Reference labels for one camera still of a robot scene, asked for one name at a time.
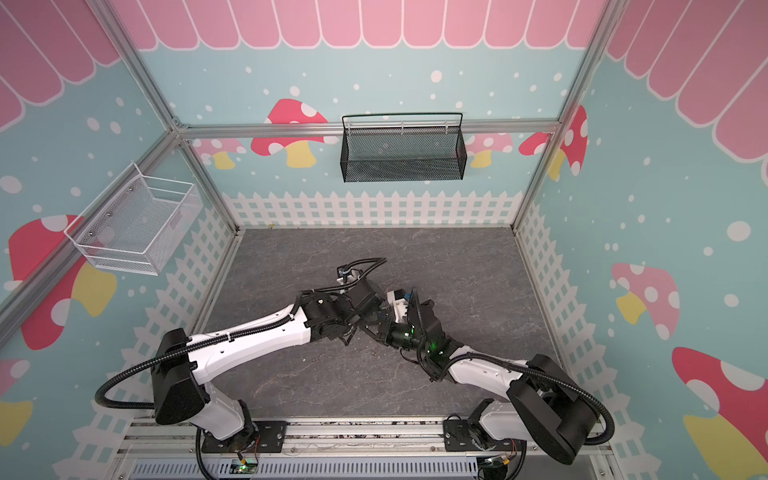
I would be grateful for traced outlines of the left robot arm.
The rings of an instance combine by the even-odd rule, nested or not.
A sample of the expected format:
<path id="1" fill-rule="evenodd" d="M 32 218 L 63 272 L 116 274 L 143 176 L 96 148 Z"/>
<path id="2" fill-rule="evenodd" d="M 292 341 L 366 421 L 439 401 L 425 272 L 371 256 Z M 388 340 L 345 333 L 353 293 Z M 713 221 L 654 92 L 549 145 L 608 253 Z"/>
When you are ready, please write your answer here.
<path id="1" fill-rule="evenodd" d="M 190 422 L 197 429 L 195 454 L 205 478 L 211 476 L 202 455 L 205 439 L 233 450 L 243 459 L 261 440 L 246 403 L 234 400 L 213 383 L 221 374 L 275 351 L 338 339 L 347 344 L 357 331 L 399 320 L 409 298 L 402 290 L 385 292 L 369 281 L 384 264 L 382 258 L 353 261 L 338 267 L 337 282 L 300 291 L 294 302 L 265 317 L 228 329 L 188 336 L 182 329 L 167 332 L 156 355 L 102 384 L 96 403 L 108 409 L 153 410 L 161 425 Z M 121 401 L 108 397 L 120 383 L 149 371 L 153 399 Z"/>

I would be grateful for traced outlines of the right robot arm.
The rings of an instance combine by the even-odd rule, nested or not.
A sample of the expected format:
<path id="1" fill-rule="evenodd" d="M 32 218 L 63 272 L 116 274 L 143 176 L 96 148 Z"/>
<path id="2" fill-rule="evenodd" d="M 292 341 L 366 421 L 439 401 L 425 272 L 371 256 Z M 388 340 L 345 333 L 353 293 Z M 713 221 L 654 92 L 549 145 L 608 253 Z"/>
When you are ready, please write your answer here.
<path id="1" fill-rule="evenodd" d="M 569 465 L 584 446 L 609 442 L 616 422 L 605 405 L 578 386 L 552 358 L 513 361 L 485 354 L 447 335 L 434 303 L 417 294 L 389 295 L 376 338 L 415 354 L 434 382 L 470 385 L 493 395 L 467 420 L 474 441 L 531 441 Z"/>

